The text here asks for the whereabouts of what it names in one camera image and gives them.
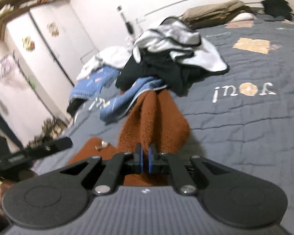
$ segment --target brown fleece garment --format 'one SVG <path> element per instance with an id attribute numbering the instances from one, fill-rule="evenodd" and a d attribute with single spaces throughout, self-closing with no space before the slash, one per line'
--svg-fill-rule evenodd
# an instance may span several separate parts
<path id="1" fill-rule="evenodd" d="M 69 162 L 69 164 L 100 155 L 103 160 L 112 158 L 116 153 L 135 151 L 137 143 L 142 144 L 144 167 L 147 166 L 148 147 L 154 143 L 158 152 L 177 153 L 186 143 L 190 134 L 187 121 L 172 100 L 168 90 L 148 91 L 142 93 L 130 111 L 119 136 L 118 147 L 110 144 L 101 150 L 101 139 L 91 138 Z M 127 175 L 124 185 L 164 185 L 164 176 L 159 175 Z"/>

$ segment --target gray bedspread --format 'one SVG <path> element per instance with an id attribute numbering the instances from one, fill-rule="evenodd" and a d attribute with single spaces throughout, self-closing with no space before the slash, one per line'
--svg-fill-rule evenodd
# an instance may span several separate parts
<path id="1" fill-rule="evenodd" d="M 281 224 L 294 234 L 294 25 L 258 19 L 251 28 L 216 26 L 200 33 L 217 47 L 230 71 L 194 83 L 185 97 L 172 94 L 191 128 L 179 154 L 184 159 L 199 154 L 279 185 L 289 201 Z M 240 38 L 268 40 L 269 51 L 233 48 Z M 245 48 L 254 50 L 260 42 Z M 104 94 L 117 93 L 109 91 Z M 91 102 L 66 132 L 74 147 L 37 162 L 36 172 L 64 166 L 93 136 L 116 145 L 125 119 L 106 126 L 97 110 L 88 111 Z"/>

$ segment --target white wardrobe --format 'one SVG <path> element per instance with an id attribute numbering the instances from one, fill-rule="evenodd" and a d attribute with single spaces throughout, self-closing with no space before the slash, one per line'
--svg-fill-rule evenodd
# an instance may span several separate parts
<path id="1" fill-rule="evenodd" d="M 52 34 L 50 24 L 57 29 Z M 22 39 L 30 36 L 35 49 L 27 51 Z M 96 48 L 66 0 L 41 5 L 6 25 L 5 42 L 52 114 L 68 119 L 69 94 L 83 64 Z"/>

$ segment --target white logo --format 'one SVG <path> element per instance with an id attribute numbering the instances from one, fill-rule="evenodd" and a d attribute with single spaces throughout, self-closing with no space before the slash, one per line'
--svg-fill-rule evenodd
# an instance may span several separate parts
<path id="1" fill-rule="evenodd" d="M 144 194 L 150 193 L 150 190 L 148 188 L 145 188 L 142 190 L 142 193 L 144 193 Z"/>

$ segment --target white letter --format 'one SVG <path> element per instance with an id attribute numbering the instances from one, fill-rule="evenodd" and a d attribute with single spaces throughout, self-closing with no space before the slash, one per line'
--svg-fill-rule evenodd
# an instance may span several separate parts
<path id="1" fill-rule="evenodd" d="M 238 94 L 236 94 L 236 87 L 235 86 L 223 86 L 222 88 L 225 88 L 224 90 L 224 93 L 223 93 L 223 96 L 226 96 L 226 94 L 228 93 L 228 89 L 229 87 L 232 87 L 233 91 L 232 91 L 232 94 L 230 94 L 231 96 L 237 96 Z"/>
<path id="2" fill-rule="evenodd" d="M 272 83 L 270 83 L 270 82 L 265 83 L 265 84 L 263 85 L 262 92 L 261 92 L 259 95 L 260 95 L 260 96 L 265 96 L 265 95 L 267 94 L 266 91 L 268 91 L 268 94 L 270 94 L 270 95 L 276 95 L 276 93 L 269 91 L 269 90 L 267 89 L 267 86 L 273 86 L 273 85 L 272 85 Z"/>
<path id="3" fill-rule="evenodd" d="M 216 103 L 217 102 L 217 99 L 218 99 L 218 89 L 219 89 L 220 87 L 215 87 L 214 89 L 215 89 L 215 91 L 214 91 L 214 94 L 213 94 L 213 99 L 212 99 L 212 102 L 213 103 Z"/>

